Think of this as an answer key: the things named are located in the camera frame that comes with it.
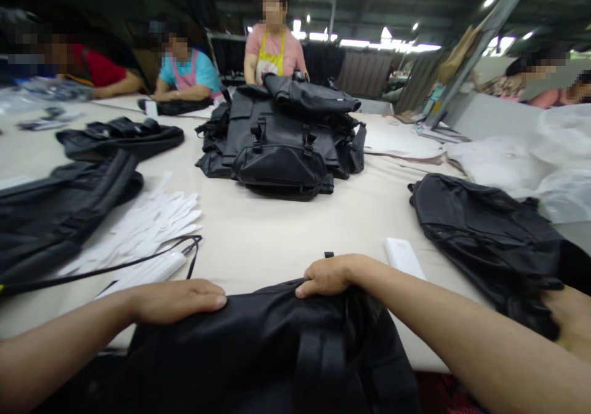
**black cable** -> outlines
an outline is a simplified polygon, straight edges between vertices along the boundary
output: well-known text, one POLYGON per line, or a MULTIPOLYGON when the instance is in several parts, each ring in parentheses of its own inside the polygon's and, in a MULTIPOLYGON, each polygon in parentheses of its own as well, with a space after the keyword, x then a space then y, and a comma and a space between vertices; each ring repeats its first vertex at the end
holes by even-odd
POLYGON ((49 279, 49 280, 39 281, 39 282, 0 285, 0 297, 10 297, 10 296, 14 296, 17 294, 30 292, 30 291, 37 291, 37 290, 41 290, 41 289, 45 289, 45 288, 51 288, 54 286, 63 285, 63 284, 70 283, 70 282, 75 282, 75 281, 78 281, 81 279, 87 279, 88 277, 98 276, 99 274, 110 273, 111 271, 116 271, 118 269, 126 268, 128 266, 137 265, 138 263, 141 263, 141 262, 144 262, 147 260, 151 260, 155 257, 158 257, 158 256, 164 254, 164 253, 167 253, 168 251, 176 248, 181 243, 183 243, 187 240, 192 240, 193 245, 195 246, 195 254, 193 255, 193 259, 191 260, 191 265, 189 267, 189 275, 187 276, 187 279, 189 279, 191 277, 191 274, 193 273, 193 268, 195 266, 195 261, 197 259, 197 252, 199 251, 199 242, 201 242, 202 239, 203 239, 203 237, 196 236, 196 235, 175 237, 173 239, 170 239, 170 240, 164 242, 164 243, 168 243, 168 242, 172 242, 172 241, 177 241, 172 247, 168 248, 165 251, 160 251, 156 254, 152 254, 150 256, 143 257, 138 260, 123 263, 121 265, 112 266, 110 268, 100 269, 98 271, 91 271, 89 273, 77 274, 75 276, 61 277, 59 279, 49 279))

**worker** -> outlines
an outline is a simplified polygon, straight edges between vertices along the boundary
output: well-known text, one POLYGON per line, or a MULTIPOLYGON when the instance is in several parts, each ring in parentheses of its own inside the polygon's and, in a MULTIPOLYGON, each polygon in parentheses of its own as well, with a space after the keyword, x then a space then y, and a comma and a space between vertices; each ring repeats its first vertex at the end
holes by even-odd
POLYGON ((140 77, 97 51, 80 43, 70 43, 63 34, 48 36, 45 56, 46 61, 56 67, 56 78, 71 79, 94 87, 94 98, 134 93, 142 88, 140 77))
POLYGON ((264 22, 252 27, 246 41, 247 84, 262 85, 265 73, 291 76, 295 70, 308 79, 302 44, 286 26, 288 8, 289 0, 263 0, 264 22))
MULTIPOLYGON (((491 412, 591 412, 591 297, 547 292, 558 344, 492 309, 362 255, 322 259, 297 298, 357 285, 426 342, 491 412)), ((92 301, 0 343, 0 411, 28 412, 133 323, 171 324, 227 302, 207 281, 143 285, 92 301)), ((199 364, 187 364, 199 372, 199 364)))
POLYGON ((557 66, 564 65, 567 58, 568 53, 561 47, 547 47, 524 54, 507 67, 504 76, 496 77, 482 86, 474 70, 470 73, 471 80, 477 92, 518 102, 528 81, 545 79, 547 74, 556 72, 557 66))
POLYGON ((171 100, 223 100, 222 83, 203 51, 191 45, 185 25, 167 15, 150 22, 150 32, 164 48, 156 91, 156 102, 171 100))
POLYGON ((591 102, 591 71, 583 71, 568 88, 545 91, 528 102, 528 105, 548 109, 557 106, 591 102))

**yellow apron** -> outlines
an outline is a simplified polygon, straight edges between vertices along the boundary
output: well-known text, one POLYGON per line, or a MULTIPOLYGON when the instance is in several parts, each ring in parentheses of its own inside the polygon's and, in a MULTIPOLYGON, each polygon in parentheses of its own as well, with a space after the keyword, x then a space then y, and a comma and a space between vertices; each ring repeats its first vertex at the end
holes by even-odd
POLYGON ((259 60, 257 61, 257 69, 255 71, 255 78, 257 85, 263 84, 263 74, 273 73, 278 76, 283 75, 283 54, 285 51, 285 32, 281 38, 281 54, 272 55, 265 51, 265 45, 267 45, 267 31, 263 37, 263 43, 259 50, 259 60))

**blue shirt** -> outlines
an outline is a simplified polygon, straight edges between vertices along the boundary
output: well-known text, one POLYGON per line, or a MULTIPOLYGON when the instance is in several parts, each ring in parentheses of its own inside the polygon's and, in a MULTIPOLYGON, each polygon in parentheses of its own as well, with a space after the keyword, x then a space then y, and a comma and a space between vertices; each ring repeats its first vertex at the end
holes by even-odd
MULTIPOLYGON (((193 56, 188 62, 176 62, 177 71, 181 76, 187 76, 193 72, 193 56)), ((217 75, 214 65, 204 52, 199 51, 195 61, 195 84, 205 85, 211 89, 212 94, 222 91, 222 83, 217 75)), ((160 77, 164 82, 170 86, 176 86, 174 78, 174 71, 172 70, 169 53, 166 53, 162 59, 162 67, 160 68, 160 77)))

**red shirt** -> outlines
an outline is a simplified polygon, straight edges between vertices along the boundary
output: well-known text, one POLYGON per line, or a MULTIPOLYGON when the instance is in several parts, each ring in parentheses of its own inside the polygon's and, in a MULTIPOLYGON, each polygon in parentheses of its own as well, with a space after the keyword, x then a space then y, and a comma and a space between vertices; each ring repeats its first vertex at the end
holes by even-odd
MULTIPOLYGON (((72 51, 77 63, 82 64, 82 50, 85 47, 81 44, 72 44, 72 51)), ((86 65, 92 83, 96 88, 102 88, 125 79, 127 70, 119 65, 115 65, 101 53, 88 50, 86 54, 86 65)))

